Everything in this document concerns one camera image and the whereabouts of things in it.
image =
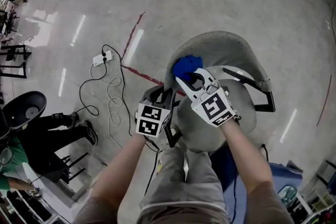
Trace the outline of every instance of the sneaker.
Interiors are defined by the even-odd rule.
[[[85,135],[85,138],[91,143],[92,146],[95,146],[98,144],[98,135],[93,130],[92,123],[90,121],[84,121],[81,126],[86,127],[87,133]]]
[[[79,115],[77,113],[69,115],[69,118],[71,118],[71,124],[68,126],[68,129],[74,128],[75,125],[79,121]]]

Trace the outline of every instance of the power strip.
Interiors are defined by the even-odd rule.
[[[105,56],[103,56],[102,54],[94,56],[93,65],[95,67],[103,64],[104,63],[104,58],[106,58],[106,62],[111,61],[113,59],[113,53],[110,50],[105,51],[105,53],[106,53]]]

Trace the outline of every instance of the glossy floor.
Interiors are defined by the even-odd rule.
[[[82,107],[79,86],[90,79],[92,57],[103,44],[124,56],[128,67],[123,70],[124,96],[133,116],[143,92],[155,81],[163,81],[166,64],[181,44],[206,31],[225,30],[247,40],[272,81],[277,111],[257,113],[257,127],[250,135],[253,141],[267,145],[270,161],[286,164],[291,159],[303,169],[303,186],[324,158],[333,159],[336,55],[326,0],[29,0],[20,9],[14,42],[30,46],[33,55],[28,79],[13,79],[14,93],[43,92],[48,99],[45,115]],[[105,82],[121,76],[117,55],[108,69]],[[92,73],[94,77],[103,74],[103,66]],[[3,87],[11,98],[11,79],[3,78]],[[82,87],[85,104],[100,111],[97,117],[87,111],[80,114],[92,121],[99,144],[92,148],[79,141],[69,148],[73,154],[90,152],[92,157],[82,164],[90,176],[103,167],[97,160],[107,163],[119,151],[108,133],[106,87],[101,82]],[[121,92],[122,84],[109,88],[111,96],[120,97]],[[120,125],[110,126],[110,132],[124,145],[129,139],[126,109],[111,103],[110,108],[120,116]],[[135,222],[154,155],[144,150],[119,213],[120,223]]]

